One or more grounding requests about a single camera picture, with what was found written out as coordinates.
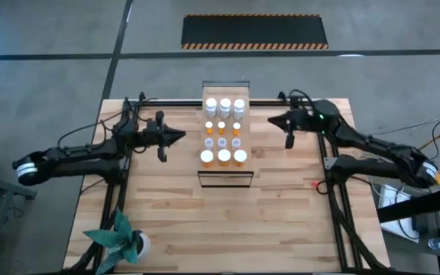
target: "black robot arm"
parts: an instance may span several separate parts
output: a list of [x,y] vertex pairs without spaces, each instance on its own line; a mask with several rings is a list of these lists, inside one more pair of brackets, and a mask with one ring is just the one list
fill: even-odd
[[437,166],[420,150],[357,132],[329,100],[312,101],[307,95],[302,97],[293,94],[287,98],[283,93],[278,97],[290,102],[290,110],[268,118],[268,121],[287,133],[286,148],[294,145],[293,131],[320,132],[331,144],[338,147],[355,147],[391,161],[356,160],[351,156],[341,155],[337,160],[326,164],[330,180],[345,181],[352,174],[362,173],[400,179],[417,188],[440,185]]
[[101,144],[86,144],[75,147],[52,147],[36,151],[13,162],[18,182],[27,186],[44,183],[52,177],[81,176],[97,174],[105,181],[119,180],[119,160],[129,149],[158,146],[157,156],[166,162],[164,148],[169,147],[184,135],[185,131],[175,130],[163,123],[164,113],[157,112],[155,120],[147,119],[146,127],[138,131],[138,114],[133,113],[132,104],[125,99],[130,109],[119,123],[111,129],[112,138]]

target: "potted plant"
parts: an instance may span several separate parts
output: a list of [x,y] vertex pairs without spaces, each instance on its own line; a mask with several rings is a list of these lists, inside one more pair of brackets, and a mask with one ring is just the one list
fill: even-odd
[[136,264],[150,250],[150,239],[140,230],[132,230],[128,217],[116,210],[115,230],[91,230],[83,232],[96,243],[108,248],[107,258],[101,262],[96,275],[114,267],[120,260]]

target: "floor mat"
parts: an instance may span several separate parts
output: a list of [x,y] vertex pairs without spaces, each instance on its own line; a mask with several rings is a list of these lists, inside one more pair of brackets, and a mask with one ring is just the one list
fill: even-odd
[[326,50],[320,15],[187,15],[183,20],[187,50]]

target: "wooden table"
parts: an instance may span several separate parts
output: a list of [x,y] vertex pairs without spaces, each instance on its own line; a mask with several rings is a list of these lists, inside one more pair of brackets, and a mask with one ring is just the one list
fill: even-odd
[[[354,125],[348,99],[331,100]],[[121,104],[104,101],[99,119],[120,112]],[[152,249],[138,265],[120,263],[116,272],[340,270],[328,198],[312,186],[312,181],[323,179],[317,137],[297,132],[294,148],[285,150],[285,134],[267,122],[287,107],[251,107],[255,175],[251,188],[245,189],[200,186],[195,163],[201,147],[201,108],[146,107],[140,116],[151,118],[158,110],[164,111],[165,123],[186,131],[186,136],[167,149],[167,163],[157,159],[156,148],[132,157],[124,212],[133,228],[150,236]],[[94,142],[102,139],[98,127]],[[354,149],[341,153],[359,154]],[[96,180],[99,177],[86,176],[82,187]],[[100,183],[81,195],[64,267],[72,266],[91,244],[82,232],[99,227],[105,190]],[[370,187],[349,180],[348,194],[357,233],[389,266]],[[344,240],[353,263],[347,235]]]

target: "concrete floor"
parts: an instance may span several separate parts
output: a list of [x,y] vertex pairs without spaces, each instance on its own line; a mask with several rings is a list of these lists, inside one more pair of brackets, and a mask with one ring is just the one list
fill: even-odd
[[[124,5],[0,0],[0,54],[111,53]],[[227,12],[319,13],[330,50],[440,49],[440,0],[136,0],[122,52],[181,51],[184,14]],[[108,66],[109,60],[0,61],[0,179],[15,183],[13,160],[55,146],[62,134],[95,121]],[[121,60],[111,98],[136,98],[140,91],[199,98],[203,80],[249,80],[255,98],[295,88],[312,97],[347,97],[357,128],[366,132],[440,114],[440,56]],[[430,130],[386,138],[417,146],[430,139]],[[91,130],[82,131],[67,142],[91,137]],[[33,202],[17,201],[25,214],[5,226],[0,274],[61,268],[80,183],[79,177],[50,180],[35,186]],[[435,257],[407,254],[387,240],[397,270],[438,273]]]

